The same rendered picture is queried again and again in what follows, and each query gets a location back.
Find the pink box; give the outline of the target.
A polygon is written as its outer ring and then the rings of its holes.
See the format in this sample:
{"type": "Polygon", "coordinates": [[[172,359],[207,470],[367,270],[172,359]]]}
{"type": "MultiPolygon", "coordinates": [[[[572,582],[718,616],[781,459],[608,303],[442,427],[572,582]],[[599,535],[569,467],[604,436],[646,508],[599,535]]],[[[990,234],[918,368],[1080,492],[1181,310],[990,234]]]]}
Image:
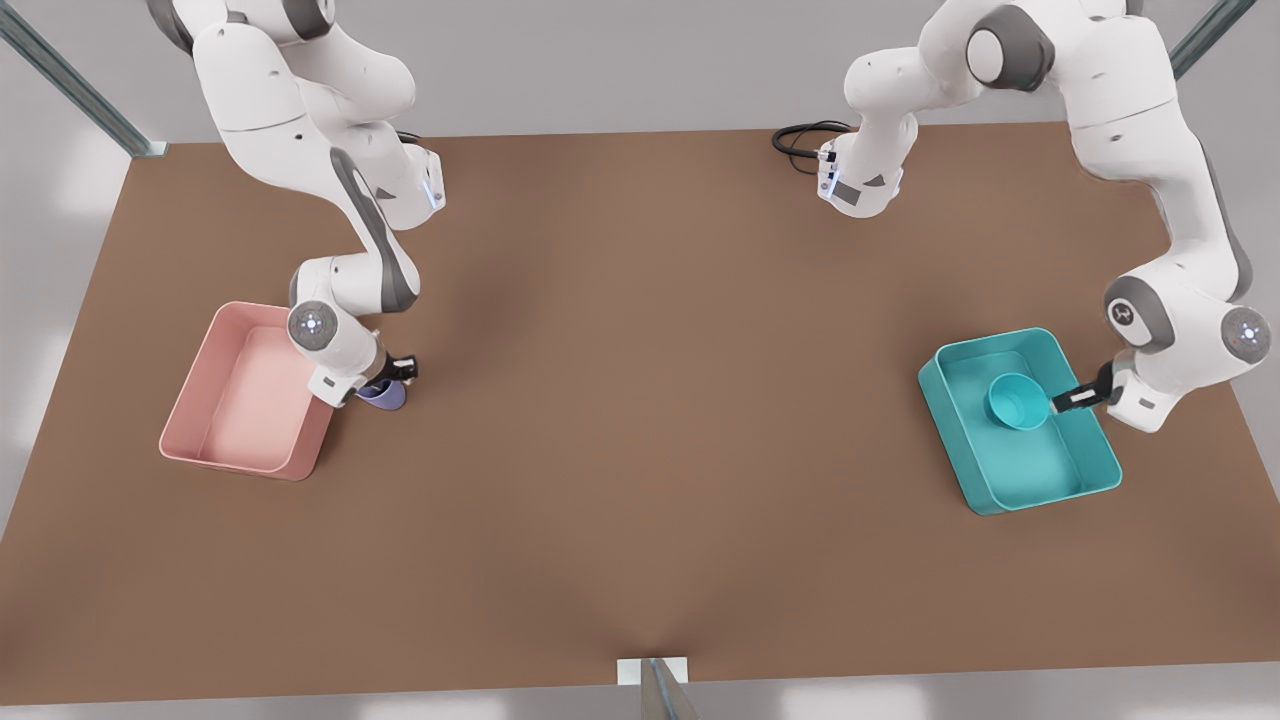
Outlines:
{"type": "Polygon", "coordinates": [[[287,316],[262,304],[218,309],[157,442],[164,457],[279,480],[312,473],[334,409],[308,389],[315,365],[287,316]]]}

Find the teal box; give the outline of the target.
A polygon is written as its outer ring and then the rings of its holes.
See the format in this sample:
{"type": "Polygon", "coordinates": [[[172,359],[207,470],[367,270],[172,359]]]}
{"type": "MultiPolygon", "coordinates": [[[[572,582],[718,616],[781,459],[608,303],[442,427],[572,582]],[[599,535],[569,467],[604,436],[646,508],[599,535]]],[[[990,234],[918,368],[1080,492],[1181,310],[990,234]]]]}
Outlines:
{"type": "Polygon", "coordinates": [[[1089,409],[1059,413],[1076,386],[1060,343],[1028,328],[945,345],[918,382],[964,498],[989,516],[1115,489],[1123,469],[1089,409]]]}

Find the silver frame post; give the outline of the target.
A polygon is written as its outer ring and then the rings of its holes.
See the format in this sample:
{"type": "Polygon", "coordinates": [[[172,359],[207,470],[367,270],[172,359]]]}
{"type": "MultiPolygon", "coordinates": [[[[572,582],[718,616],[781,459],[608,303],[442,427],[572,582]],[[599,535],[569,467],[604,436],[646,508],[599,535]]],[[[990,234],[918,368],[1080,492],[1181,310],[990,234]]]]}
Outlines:
{"type": "Polygon", "coordinates": [[[0,0],[0,38],[131,158],[165,156],[166,142],[147,138],[8,0],[0,0]]]}
{"type": "Polygon", "coordinates": [[[1175,79],[1185,73],[1248,13],[1258,0],[1215,0],[1169,54],[1175,79]]]}
{"type": "Polygon", "coordinates": [[[700,720],[685,687],[689,683],[689,660],[618,659],[617,684],[637,685],[643,720],[700,720]]]}

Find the teal bowl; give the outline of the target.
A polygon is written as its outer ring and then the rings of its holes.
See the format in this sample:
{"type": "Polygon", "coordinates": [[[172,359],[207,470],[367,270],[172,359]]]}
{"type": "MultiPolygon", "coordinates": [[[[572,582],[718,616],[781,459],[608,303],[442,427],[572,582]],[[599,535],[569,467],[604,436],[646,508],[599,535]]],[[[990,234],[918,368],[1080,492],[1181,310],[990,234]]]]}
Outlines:
{"type": "Polygon", "coordinates": [[[986,391],[986,413],[1010,430],[1034,430],[1048,420],[1052,410],[1050,397],[1034,378],[1004,373],[986,391]]]}

